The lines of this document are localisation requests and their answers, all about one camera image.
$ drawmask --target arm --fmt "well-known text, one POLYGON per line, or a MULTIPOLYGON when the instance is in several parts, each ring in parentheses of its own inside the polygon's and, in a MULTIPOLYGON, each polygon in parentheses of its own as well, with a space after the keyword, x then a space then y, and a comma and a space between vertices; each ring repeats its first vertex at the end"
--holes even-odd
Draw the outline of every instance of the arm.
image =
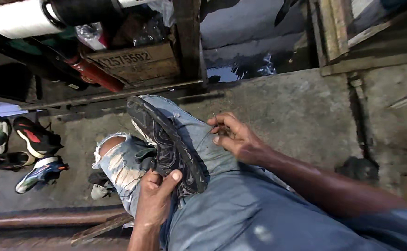
POLYGON ((229 132, 213 139, 216 145, 230 151, 239 161, 266 168, 286 182, 307 201, 327 213, 342 217, 381 213, 396 208, 407 208, 400 197, 379 188, 320 170, 311 164, 274 151, 262 142, 251 129, 239 122, 232 113, 217 115, 208 120, 216 125, 211 132, 229 132))
POLYGON ((163 181, 149 170, 140 181, 140 197, 128 251, 158 251, 160 226, 166 221, 171 193, 182 179, 182 172, 172 171, 163 181))

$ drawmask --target man's right hand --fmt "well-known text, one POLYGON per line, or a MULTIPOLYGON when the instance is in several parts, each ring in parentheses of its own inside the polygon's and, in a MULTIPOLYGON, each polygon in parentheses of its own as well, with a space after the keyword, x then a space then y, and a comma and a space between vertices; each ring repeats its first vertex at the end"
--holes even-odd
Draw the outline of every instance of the man's right hand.
POLYGON ((210 131, 212 134, 219 134, 214 137, 213 142, 230 151, 240 162, 261 165, 264 157, 273 151, 248 125, 241 123, 231 112, 218 114, 207 123, 211 126, 219 124, 210 131))

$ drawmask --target printed number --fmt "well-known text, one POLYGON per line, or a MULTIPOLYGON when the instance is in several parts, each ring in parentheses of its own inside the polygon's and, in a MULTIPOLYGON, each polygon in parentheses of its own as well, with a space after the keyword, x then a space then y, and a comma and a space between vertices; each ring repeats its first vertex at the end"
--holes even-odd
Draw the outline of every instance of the printed number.
POLYGON ((138 53, 135 54, 135 57, 140 60, 140 61, 144 61, 145 59, 138 53))
POLYGON ((133 61, 133 62, 138 62, 138 59, 136 57, 134 57, 133 54, 129 54, 129 58, 133 61))
POLYGON ((121 65, 121 63, 118 60, 115 60, 114 57, 109 58, 113 63, 115 63, 116 65, 121 65))
POLYGON ((130 59, 128 58, 128 55, 123 55, 122 57, 123 57, 123 59, 124 59, 126 62, 132 63, 132 60, 130 60, 130 59))
POLYGON ((116 59, 120 59, 121 63, 124 64, 124 61, 121 59, 121 56, 116 56, 116 59))
POLYGON ((97 62, 104 68, 114 68, 120 65, 132 64, 135 62, 143 62, 147 60, 152 60, 151 56, 143 51, 141 53, 133 53, 121 56, 115 56, 110 58, 98 59, 97 62))
POLYGON ((115 66, 115 65, 112 64, 111 60, 109 60, 109 59, 103 59, 103 60, 107 61, 107 64, 108 64, 108 65, 110 65, 110 66, 115 66))
POLYGON ((145 60, 151 60, 152 58, 149 57, 149 54, 147 52, 142 52, 142 55, 145 55, 145 60))
POLYGON ((103 61, 101 61, 101 60, 97 60, 97 62, 101 65, 101 66, 103 66, 104 68, 110 68, 108 65, 106 65, 103 61))

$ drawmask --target wooden crate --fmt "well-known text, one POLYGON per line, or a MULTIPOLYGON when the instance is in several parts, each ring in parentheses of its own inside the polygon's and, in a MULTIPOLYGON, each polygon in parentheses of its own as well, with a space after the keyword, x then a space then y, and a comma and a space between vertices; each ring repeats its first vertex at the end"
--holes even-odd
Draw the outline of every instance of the wooden crate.
POLYGON ((101 69, 128 86, 158 77, 178 76, 180 68, 169 43, 88 54, 101 69))

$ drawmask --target hand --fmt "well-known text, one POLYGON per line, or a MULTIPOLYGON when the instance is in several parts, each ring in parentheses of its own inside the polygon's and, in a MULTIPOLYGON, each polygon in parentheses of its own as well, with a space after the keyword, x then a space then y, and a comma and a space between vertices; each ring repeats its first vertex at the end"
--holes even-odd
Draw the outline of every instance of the hand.
POLYGON ((216 134, 213 142, 230 151, 237 160, 246 164, 260 165, 265 156, 273 149, 260 140, 250 127, 241 123, 231 112, 216 115, 207 123, 213 128, 210 133, 216 134))
POLYGON ((160 227, 168 217, 171 193, 182 179, 182 172, 172 171, 165 179, 158 172, 149 170, 140 181, 140 197, 134 225, 160 227))

